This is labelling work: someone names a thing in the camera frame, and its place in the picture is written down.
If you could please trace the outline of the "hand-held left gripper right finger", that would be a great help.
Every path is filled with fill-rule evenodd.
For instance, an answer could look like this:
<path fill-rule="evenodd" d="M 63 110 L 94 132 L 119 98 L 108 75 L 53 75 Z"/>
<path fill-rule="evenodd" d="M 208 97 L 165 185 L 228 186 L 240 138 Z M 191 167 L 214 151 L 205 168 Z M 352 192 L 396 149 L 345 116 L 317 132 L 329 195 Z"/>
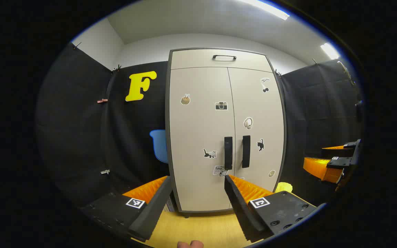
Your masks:
<path fill-rule="evenodd" d="M 232 175 L 225 176 L 224 189 L 246 240 L 252 243 L 280 237 L 319 211 L 286 190 L 273 193 Z"/>

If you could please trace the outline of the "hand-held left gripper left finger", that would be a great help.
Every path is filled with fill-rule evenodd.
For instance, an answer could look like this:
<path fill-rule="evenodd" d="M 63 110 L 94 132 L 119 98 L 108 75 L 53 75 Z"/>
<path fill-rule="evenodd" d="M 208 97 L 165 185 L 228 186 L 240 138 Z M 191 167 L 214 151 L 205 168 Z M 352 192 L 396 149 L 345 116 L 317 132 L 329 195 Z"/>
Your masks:
<path fill-rule="evenodd" d="M 126 193 L 107 193 L 81 210 L 115 235 L 145 242 L 153 234 L 171 192 L 171 177 L 164 176 Z"/>

